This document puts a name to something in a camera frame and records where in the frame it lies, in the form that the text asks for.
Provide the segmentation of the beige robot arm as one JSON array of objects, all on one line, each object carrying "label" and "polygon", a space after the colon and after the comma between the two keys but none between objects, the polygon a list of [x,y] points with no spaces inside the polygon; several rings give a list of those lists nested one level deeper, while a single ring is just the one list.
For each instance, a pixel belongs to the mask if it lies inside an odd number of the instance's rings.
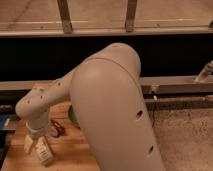
[{"label": "beige robot arm", "polygon": [[140,84],[141,62],[124,43],[87,57],[48,88],[16,104],[30,137],[44,135],[49,108],[69,100],[101,171],[166,171]]}]

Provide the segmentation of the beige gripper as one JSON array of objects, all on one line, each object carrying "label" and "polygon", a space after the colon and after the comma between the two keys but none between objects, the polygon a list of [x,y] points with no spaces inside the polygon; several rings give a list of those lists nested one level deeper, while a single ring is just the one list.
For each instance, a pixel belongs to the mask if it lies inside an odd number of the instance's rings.
[{"label": "beige gripper", "polygon": [[48,124],[41,128],[31,128],[29,124],[26,124],[26,129],[28,135],[26,135],[24,139],[24,152],[30,154],[35,144],[33,139],[38,139],[44,136],[48,131]]}]

